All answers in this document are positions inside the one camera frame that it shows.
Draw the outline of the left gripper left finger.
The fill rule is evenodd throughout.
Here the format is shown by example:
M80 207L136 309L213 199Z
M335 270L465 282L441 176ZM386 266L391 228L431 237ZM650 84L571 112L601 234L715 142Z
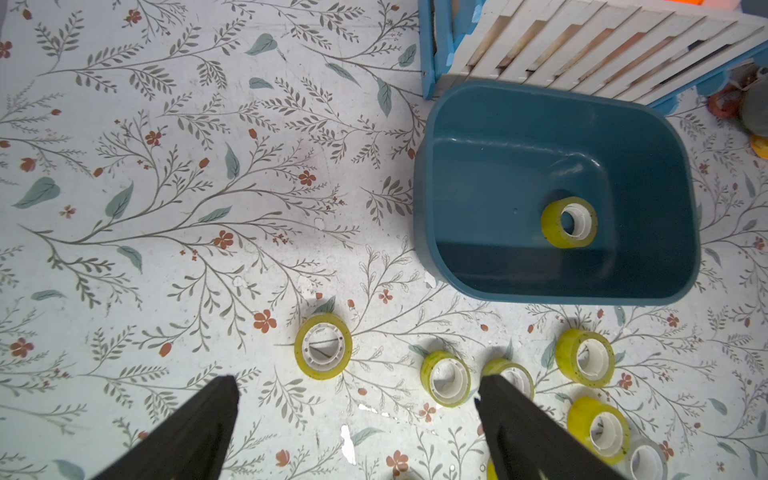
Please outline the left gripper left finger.
M218 376L148 437L105 468L98 479L217 479L238 416L239 390Z

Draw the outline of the clear tape roll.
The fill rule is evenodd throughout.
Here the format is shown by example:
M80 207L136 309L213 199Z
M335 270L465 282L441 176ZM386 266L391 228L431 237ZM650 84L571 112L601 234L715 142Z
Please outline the clear tape roll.
M643 436L635 436L617 471L624 479L667 480L668 467L660 446Z

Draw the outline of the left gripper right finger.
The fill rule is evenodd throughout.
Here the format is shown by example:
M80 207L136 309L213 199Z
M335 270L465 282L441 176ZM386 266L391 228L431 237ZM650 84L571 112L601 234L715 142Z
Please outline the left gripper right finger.
M620 479L509 381L485 376L475 400L498 479Z

